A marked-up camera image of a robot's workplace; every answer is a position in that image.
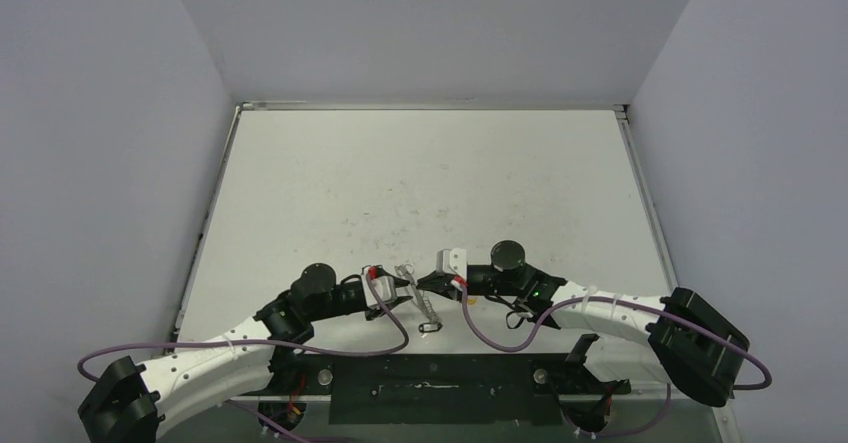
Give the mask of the silver carabiner keyring with rings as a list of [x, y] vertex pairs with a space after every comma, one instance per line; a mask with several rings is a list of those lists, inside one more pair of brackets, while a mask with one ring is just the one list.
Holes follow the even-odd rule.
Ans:
[[412, 297], [414, 305], [422, 313], [426, 322], [442, 322], [429, 298], [416, 288], [417, 279], [414, 276], [414, 268], [410, 264], [401, 264], [396, 266], [395, 270], [403, 280], [408, 282], [407, 293]]

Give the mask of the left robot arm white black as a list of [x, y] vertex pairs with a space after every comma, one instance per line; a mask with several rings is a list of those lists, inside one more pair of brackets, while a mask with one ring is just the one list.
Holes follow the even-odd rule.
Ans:
[[232, 397], [268, 388], [290, 391], [299, 368], [294, 349], [308, 351], [314, 322], [363, 313], [390, 315], [409, 280], [366, 266], [339, 281], [327, 264], [307, 266], [289, 289], [254, 315], [203, 342], [164, 343], [166, 355], [136, 362], [125, 355], [101, 375], [78, 408], [92, 442], [154, 442], [186, 419]]

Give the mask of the black key tag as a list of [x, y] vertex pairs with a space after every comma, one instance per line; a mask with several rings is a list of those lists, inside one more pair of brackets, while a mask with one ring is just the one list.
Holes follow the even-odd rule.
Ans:
[[422, 335], [425, 335], [439, 332], [442, 328], [442, 322], [423, 322], [418, 325], [418, 332]]

